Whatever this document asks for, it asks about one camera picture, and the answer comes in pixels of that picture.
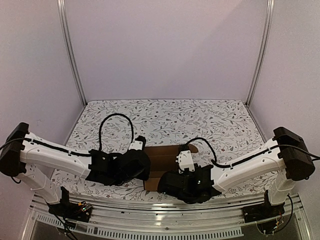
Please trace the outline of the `brown cardboard box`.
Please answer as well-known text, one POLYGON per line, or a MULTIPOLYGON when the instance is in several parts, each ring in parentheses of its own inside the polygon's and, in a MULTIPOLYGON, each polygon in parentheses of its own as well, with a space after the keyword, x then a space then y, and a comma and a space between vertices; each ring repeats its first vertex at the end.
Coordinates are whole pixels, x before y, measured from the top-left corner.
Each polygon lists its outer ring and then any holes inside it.
MULTIPOLYGON (((180 145, 147 146, 144 151, 150 159, 150 173, 148 180, 143 182, 144 190, 163 194, 177 193, 183 188, 185 171, 178 172, 176 157, 180 145)), ((192 144, 187 144, 191 154, 198 149, 192 144)))

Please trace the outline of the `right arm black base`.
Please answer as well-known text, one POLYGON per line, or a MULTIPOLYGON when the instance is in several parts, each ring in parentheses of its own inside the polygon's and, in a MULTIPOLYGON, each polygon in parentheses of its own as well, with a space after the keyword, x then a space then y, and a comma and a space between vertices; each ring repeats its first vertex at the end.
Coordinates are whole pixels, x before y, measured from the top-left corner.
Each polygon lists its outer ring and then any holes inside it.
POLYGON ((294 212, 294 203, 289 193, 287 197, 290 201, 291 209, 286 223, 284 223, 285 203, 271 205, 268 190, 264 193, 263 203, 246 206, 241 209, 244 222, 256 222, 257 230, 266 237, 281 232, 291 222, 294 212))

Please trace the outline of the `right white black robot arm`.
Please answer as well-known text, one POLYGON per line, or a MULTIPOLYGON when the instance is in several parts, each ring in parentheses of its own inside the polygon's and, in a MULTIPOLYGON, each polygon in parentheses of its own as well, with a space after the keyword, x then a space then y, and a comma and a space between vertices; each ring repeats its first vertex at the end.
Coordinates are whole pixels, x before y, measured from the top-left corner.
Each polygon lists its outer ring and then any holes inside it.
POLYGON ((285 127, 273 130, 274 136, 262 146, 230 163, 194 163, 190 150, 180 150, 177 170, 165 172, 157 191, 186 204, 204 203, 230 188, 270 172, 277 172, 275 182, 266 190, 265 202, 282 205, 296 182, 308 179, 316 170, 320 157, 308 151, 304 139, 285 127))

